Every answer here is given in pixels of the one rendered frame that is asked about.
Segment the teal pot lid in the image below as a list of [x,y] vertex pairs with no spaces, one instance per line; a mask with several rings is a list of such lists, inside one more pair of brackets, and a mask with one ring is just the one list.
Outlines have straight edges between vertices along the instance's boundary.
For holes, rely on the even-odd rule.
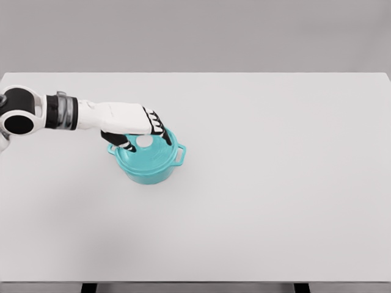
[[137,175],[154,174],[170,166],[177,158],[178,141],[170,129],[166,129],[171,145],[160,136],[151,135],[153,142],[148,147],[137,144],[139,136],[127,135],[128,140],[136,151],[131,152],[124,148],[116,148],[114,156],[124,171]]

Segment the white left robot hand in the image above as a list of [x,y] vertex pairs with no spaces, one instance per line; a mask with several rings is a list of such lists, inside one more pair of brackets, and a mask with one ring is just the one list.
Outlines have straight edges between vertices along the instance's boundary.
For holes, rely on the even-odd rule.
[[160,136],[171,146],[172,141],[157,113],[137,103],[99,103],[101,137],[116,147],[135,153],[129,135]]

